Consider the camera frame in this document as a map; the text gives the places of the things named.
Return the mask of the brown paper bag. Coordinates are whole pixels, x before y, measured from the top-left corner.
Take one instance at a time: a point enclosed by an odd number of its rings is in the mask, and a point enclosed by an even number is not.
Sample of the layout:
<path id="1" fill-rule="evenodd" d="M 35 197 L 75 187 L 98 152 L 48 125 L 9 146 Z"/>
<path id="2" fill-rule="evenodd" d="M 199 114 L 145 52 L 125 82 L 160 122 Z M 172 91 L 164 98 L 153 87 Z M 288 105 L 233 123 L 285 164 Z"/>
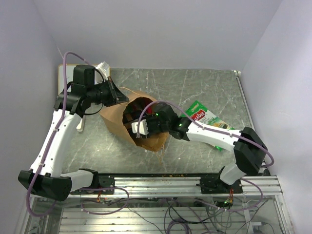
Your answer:
<path id="1" fill-rule="evenodd" d="M 158 159 L 161 159 L 164 153 L 158 154 L 158 151 L 164 151 L 165 142 L 169 134 L 158 133 L 149 138 L 137 138 L 132 132 L 131 126 L 132 122 L 138 121 L 138 118 L 146 105 L 156 99 L 143 91 L 133 91 L 126 87 L 122 87 L 122 89 L 129 91 L 129 94 L 127 95 L 129 101 L 106 107 L 99 113 L 108 131 L 125 142 L 155 152 Z"/>

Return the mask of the green cassava chips bag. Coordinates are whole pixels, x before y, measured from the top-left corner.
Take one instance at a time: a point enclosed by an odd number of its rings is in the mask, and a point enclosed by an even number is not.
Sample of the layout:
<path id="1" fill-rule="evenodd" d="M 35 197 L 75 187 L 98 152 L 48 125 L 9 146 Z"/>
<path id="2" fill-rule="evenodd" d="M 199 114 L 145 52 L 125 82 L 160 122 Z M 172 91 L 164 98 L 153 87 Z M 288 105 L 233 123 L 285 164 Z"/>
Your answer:
<path id="1" fill-rule="evenodd" d="M 209 111 L 202 103 L 200 103 L 197 100 L 185 111 L 185 113 L 188 116 L 190 116 L 193 120 L 199 121 L 202 124 L 211 125 L 226 130 L 234 130 L 233 127 L 231 127 L 229 124 L 221 120 L 218 116 Z M 184 114 L 182 114 L 180 117 L 182 119 L 179 122 L 179 127 L 186 127 L 187 126 L 186 124 L 191 123 L 191 121 L 188 118 L 185 118 L 186 116 Z M 215 144 L 213 145 L 211 143 L 207 144 L 217 148 L 219 151 L 227 150 Z"/>

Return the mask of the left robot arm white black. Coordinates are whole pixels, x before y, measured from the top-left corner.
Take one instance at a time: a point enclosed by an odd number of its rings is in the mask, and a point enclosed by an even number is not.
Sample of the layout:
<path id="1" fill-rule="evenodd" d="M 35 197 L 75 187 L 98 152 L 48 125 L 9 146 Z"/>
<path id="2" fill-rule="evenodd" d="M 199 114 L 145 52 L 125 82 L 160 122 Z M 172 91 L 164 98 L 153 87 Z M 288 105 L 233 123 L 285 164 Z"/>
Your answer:
<path id="1" fill-rule="evenodd" d="M 64 201 L 70 192 L 83 188 L 93 194 L 99 189 L 98 172 L 79 169 L 62 174 L 65 154 L 77 126 L 91 105 L 105 107 L 128 102 L 110 77 L 110 67 L 102 62 L 96 67 L 77 65 L 73 80 L 58 94 L 53 119 L 36 160 L 27 171 L 20 171 L 18 180 L 33 195 Z"/>

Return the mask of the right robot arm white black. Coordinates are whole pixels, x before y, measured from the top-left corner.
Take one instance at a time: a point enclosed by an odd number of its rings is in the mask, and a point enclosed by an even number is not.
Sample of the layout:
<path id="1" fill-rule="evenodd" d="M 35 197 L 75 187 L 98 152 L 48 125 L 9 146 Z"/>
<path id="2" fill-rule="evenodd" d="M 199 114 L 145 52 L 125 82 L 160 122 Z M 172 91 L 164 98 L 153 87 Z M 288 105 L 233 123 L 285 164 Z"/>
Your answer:
<path id="1" fill-rule="evenodd" d="M 244 176 L 258 175 L 268 150 L 258 134 L 250 127 L 243 130 L 222 129 L 192 119 L 186 113 L 179 116 L 165 101 L 147 105 L 153 114 L 140 115 L 138 135 L 152 136 L 168 132 L 172 137 L 216 145 L 234 154 L 234 161 L 222 167 L 216 178 L 202 189 L 227 192 Z"/>

